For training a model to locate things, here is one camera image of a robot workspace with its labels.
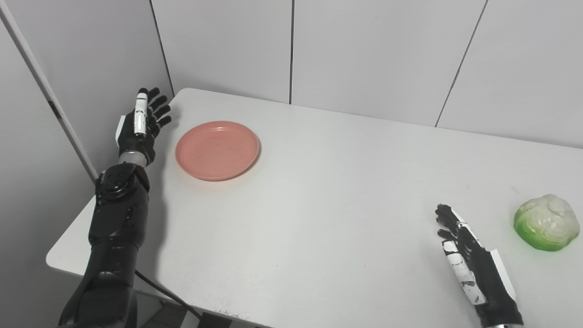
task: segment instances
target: white table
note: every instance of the white table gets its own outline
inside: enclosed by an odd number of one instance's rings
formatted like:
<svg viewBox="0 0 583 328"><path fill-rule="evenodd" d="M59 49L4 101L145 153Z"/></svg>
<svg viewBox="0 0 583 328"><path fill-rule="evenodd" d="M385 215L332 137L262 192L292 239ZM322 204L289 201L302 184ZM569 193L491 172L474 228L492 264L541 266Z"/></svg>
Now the white table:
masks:
<svg viewBox="0 0 583 328"><path fill-rule="evenodd" d="M511 224L546 193L583 215L583 150L196 89L172 105L148 168L138 269L190 304L277 328L479 327L436 235L446 203L500 249L528 328L583 322L581 238L548 253ZM180 136L213 120L245 124L262 145L225 182L174 159ZM51 249L51 267L83 274L92 211L90 201Z"/></svg>

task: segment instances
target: robotic hand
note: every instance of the robotic hand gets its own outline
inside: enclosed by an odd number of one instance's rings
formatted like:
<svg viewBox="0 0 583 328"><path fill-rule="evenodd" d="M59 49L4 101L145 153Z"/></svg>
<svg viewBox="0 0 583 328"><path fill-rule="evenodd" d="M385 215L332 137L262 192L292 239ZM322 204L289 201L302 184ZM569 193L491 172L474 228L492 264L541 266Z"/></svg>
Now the robotic hand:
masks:
<svg viewBox="0 0 583 328"><path fill-rule="evenodd" d="M66 328L136 328L134 272L146 237L150 183L144 167L154 161L154 139L171 120L166 96L140 89L136 107L117 131L118 164L96 181L89 228L91 255L83 278L59 320Z"/></svg>
<svg viewBox="0 0 583 328"><path fill-rule="evenodd" d="M451 207L440 204L437 222L446 229L437 234L444 238L447 256L462 289L484 328L522 327L516 293L497 249L487 251L469 225Z"/></svg>
<svg viewBox="0 0 583 328"><path fill-rule="evenodd" d="M154 139L160 129L170 123L172 118L165 116L170 111L166 96L160 96L160 89L138 91L133 111L120 118L115 140L120 148L120 162L127 160L143 167L150 165L156 157Z"/></svg>

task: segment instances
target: green cabbage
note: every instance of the green cabbage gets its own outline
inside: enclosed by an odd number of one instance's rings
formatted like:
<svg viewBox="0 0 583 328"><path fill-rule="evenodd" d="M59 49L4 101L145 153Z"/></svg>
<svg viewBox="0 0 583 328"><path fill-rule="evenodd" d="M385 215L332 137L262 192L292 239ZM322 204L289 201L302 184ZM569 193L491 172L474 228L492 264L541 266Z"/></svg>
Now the green cabbage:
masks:
<svg viewBox="0 0 583 328"><path fill-rule="evenodd" d="M581 231L569 203L552 194L522 204L514 215L514 229L532 247L549 251L564 248Z"/></svg>

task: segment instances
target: pink plate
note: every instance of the pink plate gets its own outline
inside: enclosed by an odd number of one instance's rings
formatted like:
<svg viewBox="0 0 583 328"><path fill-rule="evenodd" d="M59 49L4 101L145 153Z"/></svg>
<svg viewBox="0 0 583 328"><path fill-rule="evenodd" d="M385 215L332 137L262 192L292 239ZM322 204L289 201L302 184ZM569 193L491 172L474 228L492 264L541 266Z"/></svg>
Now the pink plate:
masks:
<svg viewBox="0 0 583 328"><path fill-rule="evenodd" d="M193 177L220 181L245 172L257 158L259 140L244 125L229 121L201 124L176 145L176 161Z"/></svg>

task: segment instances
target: white wall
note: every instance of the white wall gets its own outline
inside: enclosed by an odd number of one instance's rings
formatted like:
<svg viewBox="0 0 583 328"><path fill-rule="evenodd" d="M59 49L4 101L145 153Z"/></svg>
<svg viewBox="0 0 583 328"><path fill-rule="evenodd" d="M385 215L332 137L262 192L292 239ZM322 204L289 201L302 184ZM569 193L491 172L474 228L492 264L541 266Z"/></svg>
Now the white wall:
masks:
<svg viewBox="0 0 583 328"><path fill-rule="evenodd" d="M292 103L435 125L484 0L296 0Z"/></svg>
<svg viewBox="0 0 583 328"><path fill-rule="evenodd" d="M438 126L583 147L582 12L490 0Z"/></svg>
<svg viewBox="0 0 583 328"><path fill-rule="evenodd" d="M153 0L174 89L289 101L292 0Z"/></svg>
<svg viewBox="0 0 583 328"><path fill-rule="evenodd" d="M172 98L148 0L6 0L97 171L141 86Z"/></svg>
<svg viewBox="0 0 583 328"><path fill-rule="evenodd" d="M53 327L78 283L45 255L93 184L0 23L0 326Z"/></svg>

